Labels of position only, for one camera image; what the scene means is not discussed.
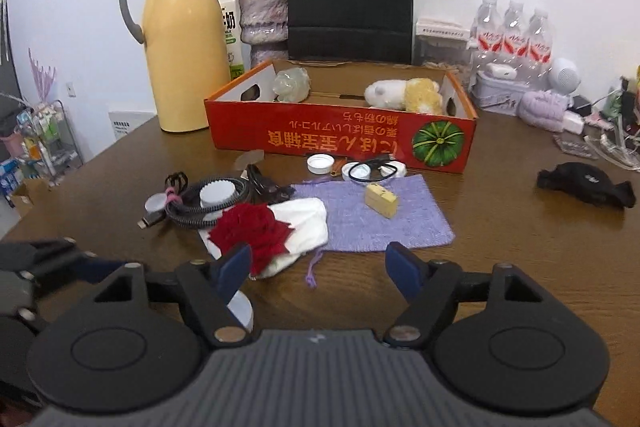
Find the white and yellow plush toy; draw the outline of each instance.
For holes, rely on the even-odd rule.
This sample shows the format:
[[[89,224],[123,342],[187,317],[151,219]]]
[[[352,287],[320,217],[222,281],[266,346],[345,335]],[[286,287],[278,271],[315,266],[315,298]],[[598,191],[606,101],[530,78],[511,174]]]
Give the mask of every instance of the white and yellow plush toy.
[[[420,114],[443,114],[440,86],[430,78],[379,80],[364,92],[371,107],[405,110]]]

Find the pink basket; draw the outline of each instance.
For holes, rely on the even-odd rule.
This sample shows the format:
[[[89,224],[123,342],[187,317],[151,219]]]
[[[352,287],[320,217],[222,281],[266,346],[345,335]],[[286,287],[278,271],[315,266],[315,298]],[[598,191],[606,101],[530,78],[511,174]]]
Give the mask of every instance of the pink basket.
[[[0,136],[0,140],[4,145],[6,145],[6,149],[13,158],[19,158],[24,155],[24,150],[22,149],[22,135],[19,132],[14,132],[11,136],[7,136],[6,138]]]

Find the red rose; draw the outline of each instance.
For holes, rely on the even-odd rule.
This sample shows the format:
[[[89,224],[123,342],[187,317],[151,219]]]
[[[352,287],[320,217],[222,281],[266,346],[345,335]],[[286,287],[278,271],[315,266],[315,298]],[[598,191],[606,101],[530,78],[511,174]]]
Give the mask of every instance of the red rose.
[[[278,221],[266,204],[236,204],[223,212],[209,239],[222,255],[238,243],[248,243],[252,250],[251,275],[259,275],[271,260],[287,253],[285,241],[293,229]]]

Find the black sleep mask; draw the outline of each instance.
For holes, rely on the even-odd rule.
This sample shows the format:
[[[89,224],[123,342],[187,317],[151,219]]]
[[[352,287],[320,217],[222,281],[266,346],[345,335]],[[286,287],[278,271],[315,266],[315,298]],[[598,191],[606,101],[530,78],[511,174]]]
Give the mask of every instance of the black sleep mask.
[[[540,171],[538,187],[562,190],[585,203],[618,208],[633,208],[636,204],[631,182],[614,185],[603,171],[580,162],[563,163],[551,172]]]

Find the red cardboard box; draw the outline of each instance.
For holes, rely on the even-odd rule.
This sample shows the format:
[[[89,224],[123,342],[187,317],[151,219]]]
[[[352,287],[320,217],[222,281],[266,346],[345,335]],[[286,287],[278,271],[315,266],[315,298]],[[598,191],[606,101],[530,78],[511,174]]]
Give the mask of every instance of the red cardboard box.
[[[311,93],[302,103],[275,102],[278,71],[308,71]],[[377,80],[428,77],[440,83],[447,116],[367,107],[364,90]],[[409,168],[462,172],[478,115],[455,74],[431,68],[357,63],[269,61],[205,100],[218,149],[364,160],[391,153]]]

